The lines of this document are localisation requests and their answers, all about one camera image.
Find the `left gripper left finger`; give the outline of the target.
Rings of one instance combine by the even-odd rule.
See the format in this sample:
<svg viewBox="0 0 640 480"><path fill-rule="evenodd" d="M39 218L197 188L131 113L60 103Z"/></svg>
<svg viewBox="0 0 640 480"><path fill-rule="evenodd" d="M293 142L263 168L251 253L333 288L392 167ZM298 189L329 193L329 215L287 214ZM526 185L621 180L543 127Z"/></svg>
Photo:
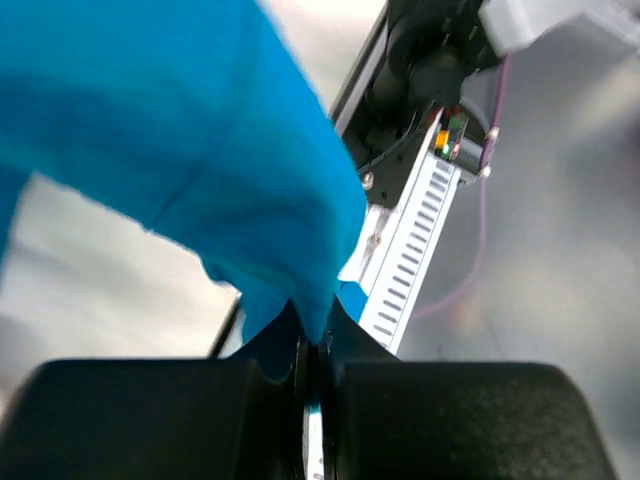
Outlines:
<svg viewBox="0 0 640 480"><path fill-rule="evenodd" d="M301 479L306 364L294 307L224 359L65 359L1 424L5 479Z"/></svg>

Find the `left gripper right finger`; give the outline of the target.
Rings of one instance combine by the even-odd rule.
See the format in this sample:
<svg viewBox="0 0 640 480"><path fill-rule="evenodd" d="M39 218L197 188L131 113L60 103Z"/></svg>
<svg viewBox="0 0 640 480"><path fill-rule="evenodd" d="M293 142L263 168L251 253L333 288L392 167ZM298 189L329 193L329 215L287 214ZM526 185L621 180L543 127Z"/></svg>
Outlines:
<svg viewBox="0 0 640 480"><path fill-rule="evenodd" d="M612 479L581 391L552 365L404 362L332 307L318 348L329 479Z"/></svg>

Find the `blue t shirt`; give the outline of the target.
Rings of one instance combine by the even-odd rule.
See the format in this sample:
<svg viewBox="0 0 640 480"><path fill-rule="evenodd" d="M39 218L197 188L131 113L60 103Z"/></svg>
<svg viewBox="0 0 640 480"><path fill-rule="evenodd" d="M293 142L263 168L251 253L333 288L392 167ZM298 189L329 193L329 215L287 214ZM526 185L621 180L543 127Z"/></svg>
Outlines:
<svg viewBox="0 0 640 480"><path fill-rule="evenodd" d="M206 349L292 302L322 338L366 197L255 1L1 5L1 385Z"/></svg>

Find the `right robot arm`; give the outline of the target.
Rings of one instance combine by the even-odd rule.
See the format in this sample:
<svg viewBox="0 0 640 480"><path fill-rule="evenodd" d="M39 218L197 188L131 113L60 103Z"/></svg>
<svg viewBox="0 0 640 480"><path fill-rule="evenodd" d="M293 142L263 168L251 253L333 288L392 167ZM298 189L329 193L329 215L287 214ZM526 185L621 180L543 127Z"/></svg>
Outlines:
<svg viewBox="0 0 640 480"><path fill-rule="evenodd" d="M381 112L455 106L462 84L557 27L611 1L388 1L382 68L369 98Z"/></svg>

